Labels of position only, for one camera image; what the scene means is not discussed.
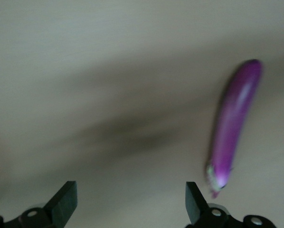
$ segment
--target glossy purple skin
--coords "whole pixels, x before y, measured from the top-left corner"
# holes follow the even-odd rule
[[[219,188],[227,184],[230,176],[240,131],[261,73],[261,62],[249,60],[240,67],[227,88],[218,117],[210,161]]]

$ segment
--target highlight on eggplant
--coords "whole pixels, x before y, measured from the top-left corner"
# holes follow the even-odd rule
[[[234,73],[222,97],[206,168],[213,198],[228,182],[240,132],[262,71],[259,60],[244,62]]]

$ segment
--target metal screw head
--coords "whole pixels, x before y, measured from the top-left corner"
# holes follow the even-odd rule
[[[34,215],[36,215],[38,212],[36,211],[36,210],[32,210],[31,212],[29,212],[28,214],[27,214],[27,216],[28,217],[32,217],[32,216],[34,216]]]
[[[262,225],[262,221],[259,218],[256,217],[252,217],[251,221],[255,224],[255,225]]]
[[[215,215],[215,216],[221,216],[220,210],[217,210],[217,209],[213,209],[212,214]]]

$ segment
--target white surface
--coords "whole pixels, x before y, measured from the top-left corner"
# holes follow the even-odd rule
[[[265,73],[228,186],[204,165],[221,91]],[[66,180],[67,227],[185,227],[185,181],[284,228],[284,1],[0,1],[0,214]]]

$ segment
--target black metal bracket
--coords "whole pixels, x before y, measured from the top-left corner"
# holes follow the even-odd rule
[[[195,182],[186,182],[185,205],[191,222],[186,228],[276,228],[262,216],[247,215],[240,222],[220,208],[211,208]]]
[[[76,182],[67,181],[43,208],[26,210],[6,223],[0,216],[0,228],[63,228],[76,206]]]

